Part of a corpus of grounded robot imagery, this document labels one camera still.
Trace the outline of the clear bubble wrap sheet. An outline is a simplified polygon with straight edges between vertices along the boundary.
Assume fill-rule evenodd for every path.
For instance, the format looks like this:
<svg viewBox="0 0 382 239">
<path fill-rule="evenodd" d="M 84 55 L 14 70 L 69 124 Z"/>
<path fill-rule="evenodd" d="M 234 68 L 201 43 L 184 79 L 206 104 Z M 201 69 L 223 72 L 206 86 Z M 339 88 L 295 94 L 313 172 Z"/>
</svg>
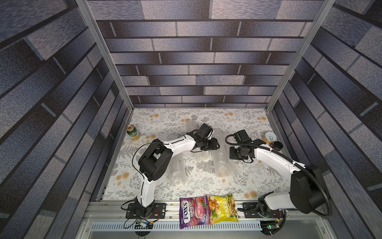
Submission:
<svg viewBox="0 0 382 239">
<path fill-rule="evenodd" d="M 199 172 L 225 178 L 238 173 L 237 165 L 229 159 L 229 147 L 224 142 L 227 133 L 218 127 L 213 128 L 211 138 L 216 138 L 220 148 L 217 150 L 201 151 L 193 149 L 191 156 L 194 157 Z"/>
</svg>

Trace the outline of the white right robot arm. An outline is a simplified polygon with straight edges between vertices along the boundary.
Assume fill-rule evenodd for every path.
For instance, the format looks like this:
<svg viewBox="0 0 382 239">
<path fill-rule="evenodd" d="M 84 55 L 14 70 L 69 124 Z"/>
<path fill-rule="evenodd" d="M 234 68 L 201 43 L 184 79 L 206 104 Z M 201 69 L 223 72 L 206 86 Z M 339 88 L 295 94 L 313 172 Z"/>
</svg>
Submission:
<svg viewBox="0 0 382 239">
<path fill-rule="evenodd" d="M 230 159 L 257 159 L 276 170 L 290 183 L 287 191 L 269 192 L 259 197 L 254 209 L 256 213 L 266 217 L 279 209 L 292 209 L 304 214 L 314 213 L 323 218 L 332 216 L 330 194 L 320 168 L 295 161 L 260 139 L 252 140 L 245 130 L 229 134 L 225 142 L 230 146 Z"/>
</svg>

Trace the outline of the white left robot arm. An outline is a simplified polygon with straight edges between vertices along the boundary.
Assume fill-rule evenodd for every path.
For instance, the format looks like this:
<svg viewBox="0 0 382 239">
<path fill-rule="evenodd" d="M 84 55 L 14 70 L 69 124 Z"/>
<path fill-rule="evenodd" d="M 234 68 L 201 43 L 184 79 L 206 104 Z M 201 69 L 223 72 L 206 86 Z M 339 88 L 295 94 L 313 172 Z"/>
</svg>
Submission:
<svg viewBox="0 0 382 239">
<path fill-rule="evenodd" d="M 139 173 L 142 175 L 141 189 L 135 198 L 139 211 L 151 210 L 154 204 L 156 181 L 165 173 L 171 159 L 186 151 L 199 148 L 200 151 L 217 150 L 218 140 L 212 137 L 213 129 L 202 124 L 199 129 L 192 130 L 179 138 L 170 141 L 153 140 L 148 144 L 138 160 Z"/>
</svg>

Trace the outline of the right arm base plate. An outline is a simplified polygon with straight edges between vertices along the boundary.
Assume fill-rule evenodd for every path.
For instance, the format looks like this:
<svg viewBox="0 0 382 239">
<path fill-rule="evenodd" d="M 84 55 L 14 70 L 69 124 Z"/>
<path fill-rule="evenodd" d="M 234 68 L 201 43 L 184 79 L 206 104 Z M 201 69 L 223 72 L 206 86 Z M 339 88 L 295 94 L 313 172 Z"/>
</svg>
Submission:
<svg viewBox="0 0 382 239">
<path fill-rule="evenodd" d="M 242 212 L 246 219 L 281 219 L 284 217 L 282 210 L 269 211 L 261 214 L 257 206 L 257 202 L 244 202 L 242 203 Z"/>
</svg>

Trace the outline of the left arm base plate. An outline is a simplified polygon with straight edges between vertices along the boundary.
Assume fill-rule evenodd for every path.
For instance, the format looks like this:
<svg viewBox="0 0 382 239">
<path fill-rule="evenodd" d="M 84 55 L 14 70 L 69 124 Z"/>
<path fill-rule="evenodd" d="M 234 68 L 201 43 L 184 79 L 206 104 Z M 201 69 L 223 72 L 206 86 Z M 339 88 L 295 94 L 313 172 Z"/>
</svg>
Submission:
<svg viewBox="0 0 382 239">
<path fill-rule="evenodd" d="M 166 215 L 166 203 L 152 203 L 144 208 L 139 203 L 128 204 L 126 210 L 126 219 L 164 219 Z"/>
</svg>

